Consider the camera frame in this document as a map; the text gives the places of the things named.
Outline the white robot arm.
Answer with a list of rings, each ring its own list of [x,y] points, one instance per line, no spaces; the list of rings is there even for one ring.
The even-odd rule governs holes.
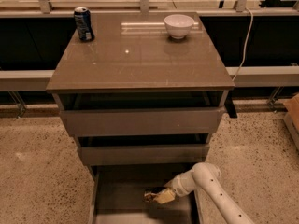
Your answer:
[[[211,163],[196,163],[191,170],[175,176],[153,195],[152,200],[164,204],[202,189],[213,201],[227,224],[254,224],[253,220],[225,192],[219,182],[220,169]]]

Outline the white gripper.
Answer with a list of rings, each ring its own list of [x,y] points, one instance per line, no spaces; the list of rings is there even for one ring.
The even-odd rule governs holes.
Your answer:
[[[154,197],[154,201],[159,204],[170,203],[175,200],[176,195],[184,197],[191,192],[183,187],[181,175],[175,176],[172,180],[165,184],[166,188],[160,190]]]

